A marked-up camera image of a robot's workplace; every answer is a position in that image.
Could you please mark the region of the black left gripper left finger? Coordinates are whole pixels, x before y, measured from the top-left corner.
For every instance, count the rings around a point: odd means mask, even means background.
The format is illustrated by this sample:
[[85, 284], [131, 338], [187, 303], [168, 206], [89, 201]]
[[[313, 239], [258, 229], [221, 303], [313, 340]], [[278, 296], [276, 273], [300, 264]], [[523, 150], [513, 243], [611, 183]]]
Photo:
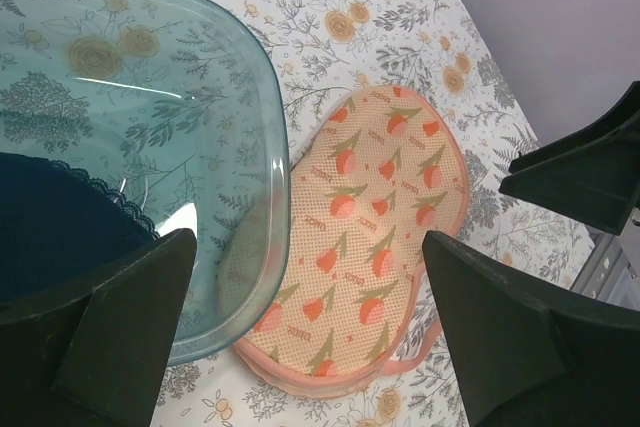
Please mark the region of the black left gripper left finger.
[[178, 229], [1, 304], [4, 426], [147, 426], [192, 275]]

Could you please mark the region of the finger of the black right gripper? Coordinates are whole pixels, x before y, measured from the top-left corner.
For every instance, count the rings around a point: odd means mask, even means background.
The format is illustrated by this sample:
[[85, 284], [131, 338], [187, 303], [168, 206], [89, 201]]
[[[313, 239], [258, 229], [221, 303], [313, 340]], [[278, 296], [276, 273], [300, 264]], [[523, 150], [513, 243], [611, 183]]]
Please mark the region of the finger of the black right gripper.
[[639, 83], [592, 124], [511, 161], [499, 192], [620, 234], [639, 207]]

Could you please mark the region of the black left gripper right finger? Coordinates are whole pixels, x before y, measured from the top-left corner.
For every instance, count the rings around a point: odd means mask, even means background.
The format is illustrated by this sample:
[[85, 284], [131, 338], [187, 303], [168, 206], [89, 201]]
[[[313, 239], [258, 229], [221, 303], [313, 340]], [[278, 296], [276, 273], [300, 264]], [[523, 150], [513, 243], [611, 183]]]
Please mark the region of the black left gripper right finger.
[[638, 425], [638, 312], [440, 231], [426, 234], [422, 250], [470, 425]]

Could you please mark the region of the navy blue lace bra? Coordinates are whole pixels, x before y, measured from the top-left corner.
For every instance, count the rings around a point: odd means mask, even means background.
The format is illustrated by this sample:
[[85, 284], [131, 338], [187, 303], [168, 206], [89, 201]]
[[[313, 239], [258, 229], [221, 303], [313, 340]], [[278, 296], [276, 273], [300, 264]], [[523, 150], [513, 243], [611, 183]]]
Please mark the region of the navy blue lace bra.
[[1, 154], [1, 300], [81, 275], [158, 238], [124, 194], [81, 168]]

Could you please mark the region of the peach floral mesh laundry bag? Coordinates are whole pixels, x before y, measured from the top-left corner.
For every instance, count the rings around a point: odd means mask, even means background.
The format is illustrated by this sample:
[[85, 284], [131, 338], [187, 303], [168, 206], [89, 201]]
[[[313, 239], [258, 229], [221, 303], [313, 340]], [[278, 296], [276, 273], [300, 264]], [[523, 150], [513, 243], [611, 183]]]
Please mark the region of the peach floral mesh laundry bag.
[[457, 234], [469, 202], [462, 153], [429, 101], [396, 85], [348, 94], [293, 169], [284, 278], [236, 355], [313, 398], [415, 369], [442, 330], [433, 321], [416, 354], [395, 358], [425, 273], [422, 242], [430, 230]]

